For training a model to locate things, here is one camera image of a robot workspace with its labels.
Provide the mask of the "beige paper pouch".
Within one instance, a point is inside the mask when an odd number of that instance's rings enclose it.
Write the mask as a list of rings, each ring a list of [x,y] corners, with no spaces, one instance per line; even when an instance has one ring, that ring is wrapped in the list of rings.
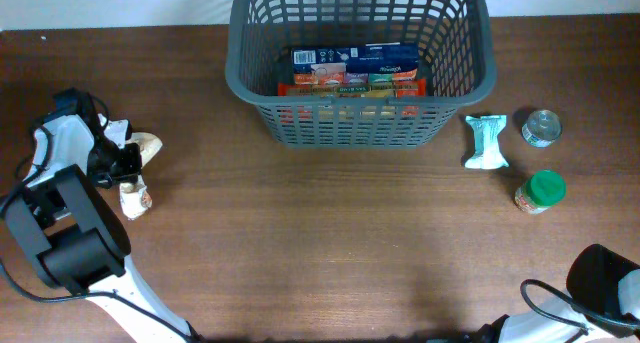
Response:
[[[99,113],[101,124],[106,125],[105,136],[113,141],[119,148],[124,148],[126,143],[135,143],[140,148],[142,167],[145,167],[163,146],[162,141],[154,134],[147,132],[132,132],[127,129],[130,124],[127,120],[107,121],[107,118]],[[147,186],[141,174],[135,183],[121,183],[119,185],[120,206],[124,215],[129,220],[135,220],[152,207],[153,201],[147,191]]]

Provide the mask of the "blue tissue box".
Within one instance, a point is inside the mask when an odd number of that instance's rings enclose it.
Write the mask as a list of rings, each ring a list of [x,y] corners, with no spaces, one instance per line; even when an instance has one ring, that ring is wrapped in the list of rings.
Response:
[[[399,42],[295,48],[291,52],[293,79],[297,85],[351,85],[414,80],[419,60],[419,50],[415,44]]]

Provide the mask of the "San Remo spaghetti packet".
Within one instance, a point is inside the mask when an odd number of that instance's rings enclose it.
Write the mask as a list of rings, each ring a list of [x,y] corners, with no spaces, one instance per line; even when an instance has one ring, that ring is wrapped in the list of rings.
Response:
[[[400,98],[427,95],[426,79],[414,81],[400,82],[382,82],[372,84],[355,84],[355,85],[286,85],[278,84],[279,96],[319,96],[319,97],[340,97],[340,98]],[[395,106],[383,106],[380,114],[382,116],[394,116],[397,112]],[[281,123],[292,124],[294,115],[291,109],[281,109]],[[341,119],[353,119],[355,113],[348,113],[351,108],[341,106],[338,115]],[[410,106],[408,113],[403,109],[403,116],[415,116],[417,108]],[[376,115],[377,108],[375,106],[365,106],[361,109],[360,115],[371,119]],[[318,111],[319,119],[328,120],[334,116],[332,106],[320,106]],[[298,118],[301,121],[310,121],[312,119],[312,108],[298,106]]]

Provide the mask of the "grey plastic basket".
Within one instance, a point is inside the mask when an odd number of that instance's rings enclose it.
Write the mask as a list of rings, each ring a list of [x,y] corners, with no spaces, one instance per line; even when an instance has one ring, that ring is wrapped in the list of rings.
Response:
[[[486,0],[233,0],[226,80],[290,147],[417,147],[491,92]]]

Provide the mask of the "silver tin can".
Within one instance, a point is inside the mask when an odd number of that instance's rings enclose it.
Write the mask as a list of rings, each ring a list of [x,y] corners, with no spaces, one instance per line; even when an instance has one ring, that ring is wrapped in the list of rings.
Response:
[[[522,136],[533,147],[545,148],[553,144],[562,134],[559,116],[550,110],[531,113],[522,127]]]

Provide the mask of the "green lid jar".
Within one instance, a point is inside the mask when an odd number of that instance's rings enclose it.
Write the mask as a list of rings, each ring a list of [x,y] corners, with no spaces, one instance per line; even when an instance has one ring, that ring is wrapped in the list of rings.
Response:
[[[537,215],[561,202],[566,192],[567,185],[560,174],[541,170],[516,190],[514,202],[523,212]]]

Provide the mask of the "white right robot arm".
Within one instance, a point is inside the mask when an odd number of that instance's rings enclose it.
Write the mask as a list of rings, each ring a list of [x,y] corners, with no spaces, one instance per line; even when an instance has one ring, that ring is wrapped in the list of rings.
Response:
[[[505,315],[466,342],[592,342],[639,336],[639,265],[592,244],[569,269],[566,288],[526,279],[520,293],[530,311]]]

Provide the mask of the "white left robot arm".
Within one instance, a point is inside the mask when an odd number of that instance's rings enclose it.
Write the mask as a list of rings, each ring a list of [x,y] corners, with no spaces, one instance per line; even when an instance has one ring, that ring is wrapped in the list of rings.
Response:
[[[99,191],[116,187],[124,215],[152,206],[143,168],[162,148],[155,135],[111,120],[96,96],[70,88],[29,129],[29,172],[1,204],[1,217],[39,279],[63,288],[58,302],[88,300],[137,342],[199,342],[138,272],[130,239]]]

